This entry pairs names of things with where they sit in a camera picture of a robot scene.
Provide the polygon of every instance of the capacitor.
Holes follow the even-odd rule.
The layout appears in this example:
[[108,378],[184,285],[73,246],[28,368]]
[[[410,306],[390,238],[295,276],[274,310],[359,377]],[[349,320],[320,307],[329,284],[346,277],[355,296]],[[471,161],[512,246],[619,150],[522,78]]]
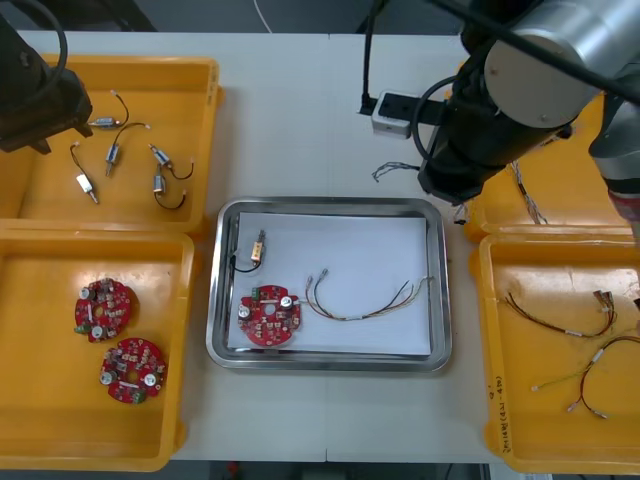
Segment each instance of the capacitor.
[[293,300],[291,300],[291,297],[282,297],[280,299],[280,307],[284,308],[285,310],[289,310],[291,307],[293,307]]
[[91,329],[91,336],[95,339],[104,338],[106,336],[106,331],[100,325],[96,325]]
[[153,387],[158,383],[158,376],[154,373],[147,373],[142,381],[147,387]]
[[100,374],[100,383],[103,385],[111,385],[118,379],[115,372],[102,372]]
[[244,305],[240,305],[240,308],[238,308],[238,316],[244,319],[249,318],[249,315],[251,315],[251,310]]

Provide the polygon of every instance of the stainless steel tray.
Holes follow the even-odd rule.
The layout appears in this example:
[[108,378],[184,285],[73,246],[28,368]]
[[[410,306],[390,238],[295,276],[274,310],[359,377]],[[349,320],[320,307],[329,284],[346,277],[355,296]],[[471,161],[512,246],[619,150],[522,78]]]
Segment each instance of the stainless steel tray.
[[[335,352],[278,351],[261,348],[229,348],[229,319],[233,276],[227,259],[236,249],[240,214],[424,217],[427,228],[427,268],[431,319],[430,355],[388,355]],[[241,198],[225,205],[218,215],[211,271],[209,316],[206,334],[211,358],[223,367],[303,370],[423,371],[438,370],[451,356],[451,315],[445,255],[444,228],[440,212],[417,199],[269,197]]]

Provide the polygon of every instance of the electrical wire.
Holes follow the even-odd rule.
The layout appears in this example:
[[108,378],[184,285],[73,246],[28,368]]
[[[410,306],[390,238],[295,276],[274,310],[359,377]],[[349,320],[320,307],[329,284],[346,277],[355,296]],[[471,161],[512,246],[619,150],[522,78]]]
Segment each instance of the electrical wire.
[[538,204],[531,198],[527,189],[524,188],[524,183],[522,181],[522,172],[520,171],[520,160],[514,160],[510,164],[511,170],[515,176],[516,185],[518,186],[518,190],[520,190],[520,194],[524,198],[524,201],[527,205],[527,212],[533,220],[533,223],[536,225],[540,225],[542,222],[549,223],[547,219],[540,213],[540,209],[538,208]]
[[403,162],[387,162],[384,165],[380,165],[375,172],[371,174],[376,183],[380,183],[380,177],[386,175],[393,170],[416,170],[419,171],[420,167],[416,165],[409,165]]
[[64,73],[64,69],[67,66],[67,57],[69,56],[69,46],[67,44],[67,37],[64,34],[64,30],[62,29],[62,25],[55,17],[51,11],[45,7],[42,3],[36,0],[0,0],[0,2],[9,2],[12,3],[24,3],[25,5],[38,10],[42,15],[44,15],[47,20],[51,23],[51,26],[55,30],[58,35],[58,43],[60,44],[60,54],[58,55],[58,63],[53,69],[53,73],[49,75],[49,78],[45,82],[45,84],[40,87],[35,93],[26,99],[19,99],[20,104],[22,105],[30,105],[32,103],[36,103],[47,95],[53,87],[55,87],[62,74]]
[[508,28],[498,22],[493,21],[491,18],[474,12],[470,8],[462,5],[457,1],[451,0],[423,0],[427,3],[437,5],[441,9],[461,18],[467,22],[474,23],[483,30],[491,33],[499,40],[510,45],[511,47],[520,50],[521,52],[545,63],[562,73],[569,75],[570,77],[584,82],[592,87],[605,90],[613,93],[624,100],[627,100],[635,105],[640,105],[640,92],[633,91],[620,82],[610,80],[602,75],[592,72],[584,67],[581,67],[575,63],[569,62],[544,48],[541,48],[529,40],[520,37],[513,33]]
[[173,178],[175,178],[176,180],[186,180],[187,178],[190,178],[191,175],[193,175],[193,160],[191,161],[191,171],[184,177],[179,177],[178,175],[176,175],[176,172],[173,171],[173,166],[169,167],[169,171],[171,172],[171,175],[173,175]]
[[604,327],[602,327],[596,333],[583,333],[583,332],[575,332],[573,330],[567,330],[565,328],[558,327],[557,325],[549,323],[549,322],[547,322],[545,320],[541,320],[541,319],[539,319],[537,317],[534,317],[533,315],[531,315],[530,313],[526,312],[522,307],[520,307],[520,305],[518,305],[516,303],[515,299],[513,298],[513,295],[511,294],[511,292],[507,292],[507,296],[505,297],[505,301],[506,301],[507,305],[509,305],[516,313],[518,313],[522,317],[524,317],[527,320],[530,320],[533,323],[536,323],[536,324],[538,324],[538,325],[540,325],[542,327],[548,328],[549,330],[553,330],[555,332],[563,333],[565,335],[571,335],[571,336],[574,336],[574,337],[596,338],[596,337],[601,337],[602,335],[604,335],[611,328],[613,323],[616,321],[616,318],[618,317],[618,314],[615,311],[615,306],[614,306],[614,303],[613,303],[613,295],[611,294],[611,292],[601,292],[600,290],[597,290],[597,291],[593,292],[593,295],[594,295],[594,297],[596,297],[596,299],[598,300],[598,302],[602,306],[602,312],[605,314],[605,320],[606,320],[606,323],[605,323]]
[[418,294],[420,293],[420,290],[422,289],[422,286],[424,285],[424,283],[431,278],[431,277],[422,277],[420,279],[420,282],[419,282],[417,288],[415,288],[412,285],[409,294],[400,303],[397,303],[397,304],[394,305],[394,302],[397,301],[397,299],[401,295],[401,293],[403,291],[405,291],[407,285],[409,284],[408,281],[406,281],[404,283],[404,285],[402,285],[402,287],[395,294],[395,296],[393,297],[391,302],[389,302],[386,306],[382,307],[381,309],[375,310],[375,311],[370,312],[370,313],[366,313],[364,315],[357,315],[357,316],[347,317],[347,316],[340,316],[340,315],[336,315],[334,313],[331,313],[328,309],[324,308],[320,304],[320,301],[318,300],[318,295],[317,295],[317,293],[318,293],[318,285],[320,283],[322,283],[322,281],[325,279],[325,277],[327,276],[328,273],[329,273],[329,271],[325,268],[322,271],[322,273],[320,273],[320,276],[318,277],[318,280],[315,282],[315,284],[313,282],[313,277],[312,276],[310,276],[307,279],[307,286],[305,288],[305,298],[306,298],[307,304],[318,315],[320,315],[322,317],[325,317],[325,318],[329,318],[331,320],[340,320],[340,321],[365,320],[367,318],[372,318],[372,317],[381,317],[383,315],[387,315],[387,314],[389,314],[391,312],[395,312],[397,310],[405,308],[405,307],[411,305],[415,301],[415,299],[417,298]]
[[254,7],[256,7],[256,12],[258,12],[258,16],[260,17],[260,20],[262,21],[262,24],[264,25],[264,28],[267,29],[267,32],[273,33],[271,31],[271,28],[269,27],[269,24],[264,19],[264,15],[262,15],[262,10],[260,10],[260,5],[258,5],[258,0],[253,0],[253,5],[254,5]]
[[607,342],[605,342],[600,347],[600,349],[596,352],[596,354],[593,356],[591,361],[589,361],[587,366],[582,371],[574,373],[574,374],[571,374],[571,375],[567,375],[567,376],[559,378],[557,380],[553,380],[553,381],[544,383],[542,385],[533,386],[533,387],[531,387],[531,390],[534,391],[534,392],[537,392],[538,390],[540,390],[541,388],[544,388],[546,386],[554,385],[554,384],[563,382],[565,380],[568,380],[570,378],[574,378],[574,377],[580,376],[580,383],[579,383],[579,393],[580,393],[580,395],[578,396],[578,399],[575,402],[573,402],[571,405],[569,405],[569,407],[567,408],[567,412],[573,412],[575,410],[575,408],[582,403],[587,408],[587,410],[589,410],[592,414],[594,414],[595,416],[603,418],[603,419],[606,420],[607,418],[609,418],[608,415],[596,410],[591,405],[589,405],[589,403],[587,402],[587,399],[585,397],[584,387],[585,387],[585,383],[587,381],[587,376],[589,375],[589,373],[593,369],[593,367],[596,364],[596,362],[598,362],[598,360],[600,360],[600,358],[602,357],[604,352],[609,347],[611,347],[612,345],[615,345],[616,343],[619,343],[619,342],[633,342],[633,343],[640,344],[640,337],[622,335],[622,336],[615,337],[615,338],[612,338],[610,340],[607,340]]
[[442,87],[453,83],[456,78],[458,78],[457,75],[447,77],[432,85],[426,92],[424,92],[422,97],[420,97],[416,108],[414,108],[413,110],[413,115],[411,116],[411,136],[413,137],[413,142],[416,144],[416,148],[418,149],[420,156],[427,161],[431,159],[431,155],[427,153],[427,150],[424,148],[422,140],[420,139],[420,115],[422,114],[422,110],[424,109],[431,95],[436,93]]
[[111,94],[114,97],[116,97],[118,100],[120,100],[120,103],[124,107],[124,111],[126,113],[126,116],[125,116],[124,120],[122,121],[122,123],[120,125],[118,125],[118,127],[117,127],[117,128],[124,128],[125,125],[127,124],[127,122],[129,121],[129,108],[127,107],[127,104],[124,103],[124,100],[122,99],[122,97],[120,96],[120,94],[118,92],[116,92],[115,90],[111,90]]
[[171,206],[169,206],[169,205],[165,205],[164,203],[162,203],[162,202],[160,201],[160,198],[158,198],[159,196],[160,196],[160,195],[159,195],[158,193],[155,193],[155,192],[154,192],[153,197],[156,199],[156,203],[157,203],[158,205],[160,205],[162,208],[165,208],[165,209],[167,209],[167,210],[178,210],[182,205],[184,205],[184,202],[185,202],[185,200],[187,199],[187,191],[186,191],[186,190],[183,190],[183,191],[182,191],[182,200],[180,200],[180,203],[179,203],[179,204],[177,204],[177,205],[175,205],[175,206],[173,206],[173,207],[171,207]]
[[71,144],[71,146],[69,147],[69,152],[71,153],[71,159],[73,160],[73,163],[76,164],[76,167],[78,167],[80,169],[80,171],[86,176],[89,177],[89,175],[87,175],[87,172],[84,171],[84,168],[82,168],[82,165],[80,165],[80,162],[78,161],[78,157],[76,156],[75,152],[73,151],[74,148],[78,147],[80,144],[78,142],[74,142]]

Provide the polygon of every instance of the table surface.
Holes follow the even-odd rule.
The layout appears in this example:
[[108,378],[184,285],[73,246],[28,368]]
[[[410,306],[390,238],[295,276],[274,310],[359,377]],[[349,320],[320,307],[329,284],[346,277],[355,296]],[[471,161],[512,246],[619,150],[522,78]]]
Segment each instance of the table surface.
[[[22,35],[41,53],[57,51],[52,33]],[[195,287],[186,352],[182,418],[188,436],[176,459],[500,461],[482,438],[487,401],[476,290],[467,265],[474,246],[452,224],[453,209],[425,195],[413,172],[373,181],[379,165],[418,165],[420,157],[412,141],[374,136],[370,119],[356,114],[362,36],[69,33],[68,39],[71,53],[206,56],[219,62],[226,99],[218,112],[209,182],[212,218],[225,201],[245,195],[427,198],[445,217],[453,355],[435,375],[218,367],[204,343],[205,267]],[[457,37],[375,37],[371,93],[422,93],[465,57]],[[201,248],[211,256],[212,242]]]

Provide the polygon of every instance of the round circuit board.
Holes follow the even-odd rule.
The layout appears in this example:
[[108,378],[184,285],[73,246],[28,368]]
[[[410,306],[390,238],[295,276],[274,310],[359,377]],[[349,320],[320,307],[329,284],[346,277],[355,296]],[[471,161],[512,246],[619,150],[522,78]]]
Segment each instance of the round circuit board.
[[242,297],[240,301],[238,326],[261,347],[287,342],[300,323],[300,302],[286,288],[275,285],[254,288],[250,297]]
[[104,355],[100,383],[122,403],[142,403],[160,393],[167,364],[160,349],[142,338],[127,338]]
[[91,343],[117,336],[131,319],[132,299],[131,289],[112,278],[89,284],[76,301],[74,331]]

